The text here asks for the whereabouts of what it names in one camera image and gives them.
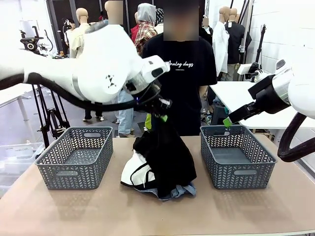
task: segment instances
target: brown table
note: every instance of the brown table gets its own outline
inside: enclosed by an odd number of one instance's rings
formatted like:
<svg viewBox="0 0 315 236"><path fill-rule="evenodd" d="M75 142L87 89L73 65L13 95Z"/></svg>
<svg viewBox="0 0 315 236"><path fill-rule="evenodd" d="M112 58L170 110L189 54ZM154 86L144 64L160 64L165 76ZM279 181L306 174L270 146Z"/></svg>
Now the brown table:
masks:
<svg viewBox="0 0 315 236"><path fill-rule="evenodd" d="M276 147L257 135L267 149ZM213 188L200 137L183 137L195 161L195 198L161 202L120 185L134 139L114 139L114 154L93 191L48 191L35 165L0 200L0 236L165 236L274 234L314 230L315 184L279 161L265 190Z"/></svg>

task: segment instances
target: light blue jeans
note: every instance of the light blue jeans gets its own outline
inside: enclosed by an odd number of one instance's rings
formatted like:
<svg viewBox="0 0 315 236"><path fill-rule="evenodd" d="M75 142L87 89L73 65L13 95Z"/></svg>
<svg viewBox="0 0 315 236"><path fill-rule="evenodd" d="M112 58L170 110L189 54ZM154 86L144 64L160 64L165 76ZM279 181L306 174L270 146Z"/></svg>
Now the light blue jeans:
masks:
<svg viewBox="0 0 315 236"><path fill-rule="evenodd" d="M118 94L118 103L128 102L133 100L133 97L127 93L126 91L122 90ZM130 134L131 133L131 126L133 120L133 109L119 111L119 126L118 126L118 133L120 134Z"/></svg>

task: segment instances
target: white table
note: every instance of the white table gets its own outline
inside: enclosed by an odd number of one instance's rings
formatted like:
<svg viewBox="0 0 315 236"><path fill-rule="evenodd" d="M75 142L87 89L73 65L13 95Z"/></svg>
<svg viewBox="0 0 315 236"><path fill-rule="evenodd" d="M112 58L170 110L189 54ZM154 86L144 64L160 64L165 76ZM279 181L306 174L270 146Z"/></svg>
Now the white table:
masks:
<svg viewBox="0 0 315 236"><path fill-rule="evenodd" d="M25 93L30 91L32 91L32 86L26 84L18 84L10 88L0 90L0 107L8 105L9 103L17 100L22 112L23 119L25 121L29 120L22 99L30 99L31 97L23 96Z"/></svg>
<svg viewBox="0 0 315 236"><path fill-rule="evenodd" d="M230 112L234 112L245 104L253 102L248 92L254 83L251 82L218 82L211 88L221 102ZM286 129L291 123L297 111L288 107L276 114L263 112L239 123L249 129ZM315 119L306 118L300 128L312 129L315 127Z"/></svg>

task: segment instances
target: robotic arm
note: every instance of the robotic arm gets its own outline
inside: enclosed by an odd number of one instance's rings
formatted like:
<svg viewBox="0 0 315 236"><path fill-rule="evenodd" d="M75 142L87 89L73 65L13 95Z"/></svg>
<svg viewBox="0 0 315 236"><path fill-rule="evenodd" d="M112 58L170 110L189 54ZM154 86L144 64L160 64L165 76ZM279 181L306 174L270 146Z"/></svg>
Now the robotic arm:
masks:
<svg viewBox="0 0 315 236"><path fill-rule="evenodd" d="M315 81L309 78L295 78L291 67L284 60L277 62L275 74L262 72L256 62L252 65L243 65L238 73L251 74L255 78L256 76L260 78L256 78L258 82L249 89L254 101L230 113L224 121L225 126L229 127L233 123L262 112L275 114L292 106L298 113L283 134L278 156L282 161L293 162L315 152L315 138L290 149L291 141L306 117L315 118L312 102Z"/></svg>
<svg viewBox="0 0 315 236"><path fill-rule="evenodd" d="M0 89L18 83L41 84L75 106L105 112L142 105L148 109L154 103L154 112L160 115L171 105L159 96L159 87L154 83L170 70L169 65L158 56L142 59L119 25L93 25L85 34L85 48L79 59L49 59L23 50L7 55L0 59ZM105 104L122 89L134 100Z"/></svg>

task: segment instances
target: plaid shirt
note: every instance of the plaid shirt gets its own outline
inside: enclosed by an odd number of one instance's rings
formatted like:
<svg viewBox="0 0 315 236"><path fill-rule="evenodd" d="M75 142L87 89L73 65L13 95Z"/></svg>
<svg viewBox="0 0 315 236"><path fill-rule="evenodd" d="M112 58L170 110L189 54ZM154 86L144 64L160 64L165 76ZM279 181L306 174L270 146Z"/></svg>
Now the plaid shirt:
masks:
<svg viewBox="0 0 315 236"><path fill-rule="evenodd" d="M137 52L140 56L142 56L142 51L146 42L156 36L158 33L154 29L154 22L149 21L140 21L139 22L139 31L134 42L134 45L137 48Z"/></svg>

